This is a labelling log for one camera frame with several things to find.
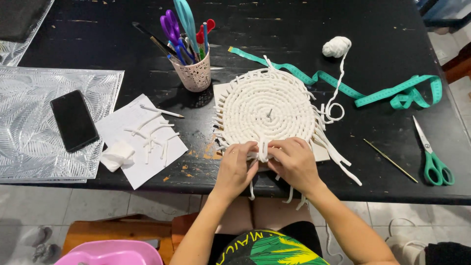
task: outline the pen holder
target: pen holder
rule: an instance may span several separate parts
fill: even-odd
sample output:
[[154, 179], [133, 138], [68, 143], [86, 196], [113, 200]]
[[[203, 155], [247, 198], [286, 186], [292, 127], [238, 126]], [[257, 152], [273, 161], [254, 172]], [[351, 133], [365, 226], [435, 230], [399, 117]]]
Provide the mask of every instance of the pen holder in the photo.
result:
[[183, 66], [179, 63], [170, 61], [177, 71], [180, 80], [186, 89], [191, 92], [201, 92], [207, 89], [211, 83], [211, 65], [209, 63], [210, 51], [200, 62], [190, 65]]

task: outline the blue pencil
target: blue pencil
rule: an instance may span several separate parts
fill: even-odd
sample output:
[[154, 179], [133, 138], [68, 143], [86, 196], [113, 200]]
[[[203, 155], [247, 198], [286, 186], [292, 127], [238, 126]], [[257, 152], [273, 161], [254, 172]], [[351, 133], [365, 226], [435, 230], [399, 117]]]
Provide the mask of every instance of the blue pencil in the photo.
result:
[[206, 22], [203, 22], [203, 30], [204, 30], [204, 49], [205, 49], [205, 54], [208, 55], [208, 26]]

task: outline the smartphone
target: smartphone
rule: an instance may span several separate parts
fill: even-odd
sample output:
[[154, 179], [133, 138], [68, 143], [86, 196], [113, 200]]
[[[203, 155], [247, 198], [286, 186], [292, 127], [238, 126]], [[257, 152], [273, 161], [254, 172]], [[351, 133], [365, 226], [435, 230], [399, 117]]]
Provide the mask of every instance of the smartphone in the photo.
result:
[[75, 152], [99, 136], [80, 90], [51, 100], [52, 112], [67, 152]]

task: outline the tape measure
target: tape measure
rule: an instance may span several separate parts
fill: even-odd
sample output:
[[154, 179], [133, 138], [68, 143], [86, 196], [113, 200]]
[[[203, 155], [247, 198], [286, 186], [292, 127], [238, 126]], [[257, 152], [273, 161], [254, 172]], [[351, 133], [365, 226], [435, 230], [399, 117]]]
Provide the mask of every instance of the tape measure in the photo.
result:
[[[234, 47], [229, 47], [230, 52], [237, 54], [241, 57], [247, 58], [249, 60], [259, 62], [265, 66], [268, 66], [267, 62], [263, 58], [259, 58], [255, 55], [252, 55], [250, 53], [247, 53], [245, 51], [242, 51], [238, 48]], [[307, 76], [305, 73], [303, 73], [301, 70], [299, 70], [296, 66], [290, 65], [290, 64], [276, 64], [276, 63], [271, 63], [274, 68], [276, 69], [281, 69], [285, 68], [286, 70], [290, 71], [292, 75], [296, 76], [299, 78], [303, 83], [307, 85], [312, 85], [315, 82], [317, 82], [320, 79], [326, 81], [328, 84], [330, 84], [333, 87], [337, 87], [337, 82], [338, 80], [331, 75], [329, 75], [326, 72], [323, 71], [317, 71], [312, 78]], [[423, 99], [422, 95], [420, 92], [414, 87], [418, 83], [424, 82], [426, 80], [430, 81], [430, 88], [432, 90], [432, 105], [438, 103], [440, 99], [442, 98], [442, 84], [440, 77], [437, 75], [414, 75], [411, 79], [393, 87], [393, 88], [386, 88], [381, 91], [378, 91], [376, 93], [373, 93], [371, 95], [365, 96], [358, 91], [354, 90], [353, 88], [347, 86], [344, 83], [341, 83], [339, 86], [339, 90], [342, 91], [343, 93], [347, 94], [348, 96], [356, 99], [355, 100], [355, 105], [357, 107], [364, 106], [366, 104], [370, 104], [372, 102], [389, 98], [394, 96], [391, 101], [391, 107], [394, 109], [406, 109], [410, 107], [412, 102], [414, 101], [417, 103], [420, 107], [422, 108], [428, 108], [431, 105], [425, 102]]]

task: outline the white paper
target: white paper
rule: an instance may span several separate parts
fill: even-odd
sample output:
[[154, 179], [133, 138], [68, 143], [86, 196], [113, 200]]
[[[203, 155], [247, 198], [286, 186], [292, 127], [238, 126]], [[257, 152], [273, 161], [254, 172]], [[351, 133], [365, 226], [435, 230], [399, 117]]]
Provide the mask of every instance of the white paper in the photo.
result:
[[[140, 104], [155, 108], [149, 98], [141, 94], [128, 105], [116, 110], [95, 124], [98, 133], [103, 137], [107, 146], [113, 146], [116, 142], [122, 140], [130, 144], [135, 150], [133, 155], [134, 164], [129, 167], [126, 165], [121, 166], [133, 189], [137, 189], [164, 169], [163, 163], [165, 161], [165, 159], [160, 159], [163, 147], [155, 144], [153, 145], [152, 152], [149, 153], [149, 163], [146, 165], [147, 150], [144, 147], [146, 140], [138, 134], [132, 136], [132, 132], [124, 130], [127, 128], [136, 130], [144, 121], [155, 116], [156, 113], [154, 111], [143, 109], [140, 107]], [[156, 128], [159, 125], [159, 121], [164, 120], [165, 117], [159, 116], [142, 127], [141, 131], [148, 132]], [[174, 134], [175, 131], [172, 127], [163, 127], [154, 132], [152, 136], [156, 136], [158, 141], [165, 141]], [[188, 148], [180, 137], [177, 136], [170, 139], [167, 152], [167, 166], [186, 151], [188, 151]]]
[[[218, 102], [218, 100], [221, 98], [221, 94], [224, 92], [227, 93], [226, 91], [230, 88], [231, 85], [229, 83], [213, 85], [212, 89], [214, 90], [214, 104], [216, 104], [216, 102]], [[325, 147], [322, 146], [316, 140], [313, 141], [314, 157], [316, 158], [316, 162], [330, 160], [329, 152], [327, 152], [327, 149], [325, 149]]]

